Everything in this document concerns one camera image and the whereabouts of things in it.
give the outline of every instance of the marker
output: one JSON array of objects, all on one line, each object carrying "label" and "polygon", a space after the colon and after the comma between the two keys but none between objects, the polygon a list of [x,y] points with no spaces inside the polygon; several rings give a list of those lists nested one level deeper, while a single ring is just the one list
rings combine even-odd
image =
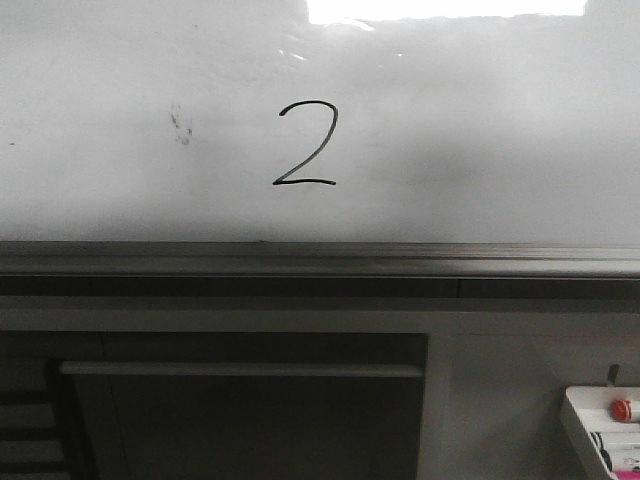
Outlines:
[{"label": "marker", "polygon": [[606,450],[600,450],[600,454],[610,471],[631,472],[640,475],[640,452],[630,450],[607,452]]},{"label": "marker", "polygon": [[640,432],[591,432],[598,450],[640,450]]}]

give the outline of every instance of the white plastic tray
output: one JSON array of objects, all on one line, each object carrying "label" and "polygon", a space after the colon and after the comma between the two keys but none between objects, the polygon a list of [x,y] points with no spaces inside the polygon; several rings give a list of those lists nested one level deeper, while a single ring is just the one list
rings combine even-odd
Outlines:
[{"label": "white plastic tray", "polygon": [[611,418],[615,399],[640,400],[638,387],[568,387],[560,419],[591,480],[618,480],[602,460],[590,432],[638,432],[640,423],[621,423]]}]

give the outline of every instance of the whiteboard tray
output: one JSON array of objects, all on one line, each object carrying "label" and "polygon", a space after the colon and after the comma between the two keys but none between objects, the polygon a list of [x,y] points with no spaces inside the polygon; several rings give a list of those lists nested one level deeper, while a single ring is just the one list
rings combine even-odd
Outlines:
[{"label": "whiteboard tray", "polygon": [[590,432],[640,433],[640,423],[621,423],[611,418],[609,406],[615,399],[640,400],[640,388],[571,386],[565,393],[560,419],[591,480],[622,479],[609,471]]}]

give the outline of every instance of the metal ledge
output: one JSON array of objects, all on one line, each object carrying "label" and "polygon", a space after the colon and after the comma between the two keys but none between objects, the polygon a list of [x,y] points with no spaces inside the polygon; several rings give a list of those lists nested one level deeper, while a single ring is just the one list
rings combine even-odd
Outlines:
[{"label": "metal ledge", "polygon": [[638,279],[640,247],[0,242],[0,275]]}]

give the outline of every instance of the red marker cap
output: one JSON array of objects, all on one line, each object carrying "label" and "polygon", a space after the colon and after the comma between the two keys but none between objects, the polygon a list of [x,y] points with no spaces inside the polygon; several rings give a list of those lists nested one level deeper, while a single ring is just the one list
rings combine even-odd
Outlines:
[{"label": "red marker cap", "polygon": [[629,422],[631,420],[629,400],[614,400],[611,402],[611,416],[619,422]]}]

